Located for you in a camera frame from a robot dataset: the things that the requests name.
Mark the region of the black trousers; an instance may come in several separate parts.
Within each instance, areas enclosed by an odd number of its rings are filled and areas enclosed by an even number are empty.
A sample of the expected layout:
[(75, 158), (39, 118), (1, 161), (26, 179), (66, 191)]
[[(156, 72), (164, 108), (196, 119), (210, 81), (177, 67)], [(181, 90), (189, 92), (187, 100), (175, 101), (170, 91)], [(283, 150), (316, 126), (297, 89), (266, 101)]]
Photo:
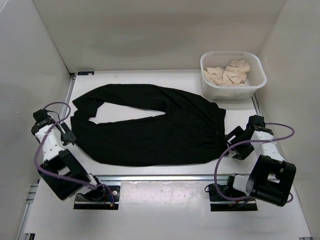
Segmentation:
[[(94, 123), (105, 103), (160, 115)], [(73, 101), (76, 145), (95, 162), (126, 166), (205, 164), (227, 149), (226, 111), (200, 95), (152, 84), (107, 84)]]

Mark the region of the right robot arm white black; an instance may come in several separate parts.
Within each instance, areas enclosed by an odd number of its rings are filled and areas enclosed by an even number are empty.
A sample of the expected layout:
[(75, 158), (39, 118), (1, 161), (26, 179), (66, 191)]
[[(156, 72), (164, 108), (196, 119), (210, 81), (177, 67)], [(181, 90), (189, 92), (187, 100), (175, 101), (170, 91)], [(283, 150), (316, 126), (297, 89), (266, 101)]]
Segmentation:
[(274, 142), (274, 133), (266, 128), (264, 117), (250, 116), (245, 129), (240, 126), (230, 132), (226, 138), (230, 144), (248, 140), (264, 140), (264, 142), (248, 142), (232, 148), (237, 160), (245, 160), (252, 152), (257, 156), (249, 176), (232, 174), (227, 179), (224, 193), (230, 200), (240, 197), (253, 197), (267, 203), (282, 207), (290, 195), (296, 174), (296, 166), (285, 161)]

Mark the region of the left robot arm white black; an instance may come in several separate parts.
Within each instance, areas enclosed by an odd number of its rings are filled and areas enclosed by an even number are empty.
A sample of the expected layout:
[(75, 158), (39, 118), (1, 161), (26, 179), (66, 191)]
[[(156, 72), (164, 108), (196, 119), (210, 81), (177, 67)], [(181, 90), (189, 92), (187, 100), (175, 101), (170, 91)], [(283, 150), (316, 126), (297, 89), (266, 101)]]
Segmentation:
[(88, 201), (99, 201), (105, 195), (105, 188), (97, 177), (88, 174), (75, 156), (65, 146), (75, 144), (76, 137), (66, 123), (60, 123), (48, 129), (56, 122), (46, 109), (40, 109), (33, 113), (35, 124), (31, 133), (39, 143), (46, 138), (42, 145), (43, 160), (40, 167), (53, 174), (61, 174), (65, 177), (78, 179), (91, 184), (89, 187), (79, 183), (47, 175), (41, 171), (38, 173), (56, 194), (60, 200), (65, 200), (79, 194)]

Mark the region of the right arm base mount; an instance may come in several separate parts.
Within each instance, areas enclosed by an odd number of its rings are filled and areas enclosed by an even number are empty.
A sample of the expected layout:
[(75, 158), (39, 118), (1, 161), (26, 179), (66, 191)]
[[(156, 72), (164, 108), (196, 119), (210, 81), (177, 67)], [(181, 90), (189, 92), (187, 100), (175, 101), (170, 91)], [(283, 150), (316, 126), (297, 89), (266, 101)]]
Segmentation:
[(254, 212), (258, 210), (254, 198), (246, 198), (245, 194), (233, 188), (235, 176), (231, 175), (227, 179), (218, 178), (217, 184), (210, 183), (204, 191), (209, 196), (211, 212)]

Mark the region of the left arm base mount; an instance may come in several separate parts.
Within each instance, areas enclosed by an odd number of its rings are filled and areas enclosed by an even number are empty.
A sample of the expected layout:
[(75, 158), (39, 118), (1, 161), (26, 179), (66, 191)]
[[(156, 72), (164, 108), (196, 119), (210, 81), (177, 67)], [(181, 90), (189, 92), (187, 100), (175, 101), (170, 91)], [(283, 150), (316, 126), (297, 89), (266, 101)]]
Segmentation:
[(99, 193), (88, 192), (75, 195), (74, 210), (118, 210), (121, 194), (120, 185), (109, 185), (111, 193), (102, 189)]

